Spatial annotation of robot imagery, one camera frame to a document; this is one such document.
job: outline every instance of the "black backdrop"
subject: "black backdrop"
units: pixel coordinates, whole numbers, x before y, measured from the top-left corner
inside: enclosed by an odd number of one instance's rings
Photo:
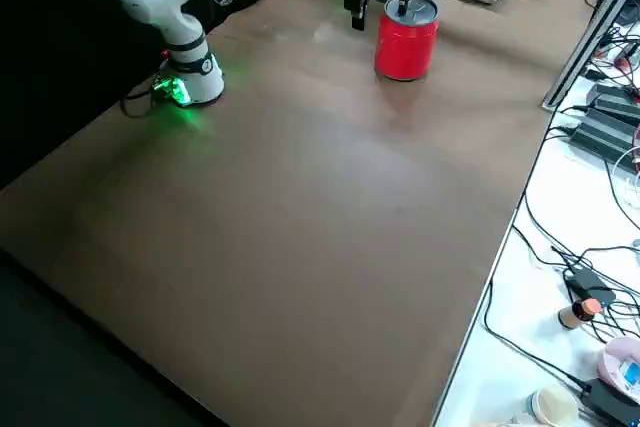
[[[209,31],[256,1],[212,14],[208,0],[192,0],[185,10]],[[151,75],[162,50],[158,32],[127,17],[118,0],[16,4],[15,42],[4,50],[5,60],[17,59],[20,83],[4,86],[0,189]]]

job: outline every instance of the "white table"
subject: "white table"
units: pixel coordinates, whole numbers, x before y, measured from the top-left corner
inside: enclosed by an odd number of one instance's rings
[[[591,85],[579,79],[559,110],[584,105]],[[554,125],[571,123],[576,121],[565,115],[554,118]],[[618,174],[616,177],[614,182],[624,203],[624,182]],[[538,222],[578,254],[588,247],[631,246],[640,237],[615,205],[602,160],[583,154],[562,140],[543,144],[526,192]],[[640,222],[640,210],[624,206]],[[582,380],[597,377],[596,356],[603,345],[592,337],[590,328],[567,332],[559,324],[556,313],[569,304],[562,276],[535,260],[512,225],[524,233],[542,259],[561,262],[521,202],[489,277],[494,284],[489,325],[520,347]],[[588,257],[596,269],[640,290],[640,263],[634,253],[618,250]],[[533,361],[487,332],[483,322],[487,287],[433,418],[435,427],[509,420],[524,410],[525,399],[532,392],[557,382]],[[634,324],[624,327],[638,330]],[[598,424],[581,419],[576,425]]]

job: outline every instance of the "black charger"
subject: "black charger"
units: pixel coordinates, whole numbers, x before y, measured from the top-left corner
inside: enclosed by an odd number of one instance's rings
[[[630,151],[637,124],[634,127],[595,109],[587,110],[581,120],[580,125],[573,129],[572,145],[611,164],[622,157],[619,167],[632,174],[637,173],[634,153]]]

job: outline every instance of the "power adapter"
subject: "power adapter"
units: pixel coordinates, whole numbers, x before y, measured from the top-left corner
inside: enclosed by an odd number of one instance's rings
[[[640,405],[600,379],[587,382],[580,394],[580,401],[610,425],[624,427],[640,426]]]
[[[567,287],[580,300],[596,299],[603,307],[616,300],[616,294],[591,269],[575,269],[567,276]]]
[[[629,152],[636,127],[595,109],[589,109],[581,121],[571,135],[572,145],[611,164],[622,157],[620,168],[632,174],[637,172],[633,152]]]
[[[587,94],[587,105],[634,127],[640,124],[640,104],[621,87],[595,84]]]

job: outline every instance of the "red cylinder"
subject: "red cylinder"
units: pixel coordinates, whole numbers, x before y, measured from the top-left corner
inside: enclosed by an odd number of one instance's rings
[[[410,0],[405,15],[389,0],[380,17],[376,70],[394,80],[415,80],[427,73],[438,32],[438,8],[432,0]]]

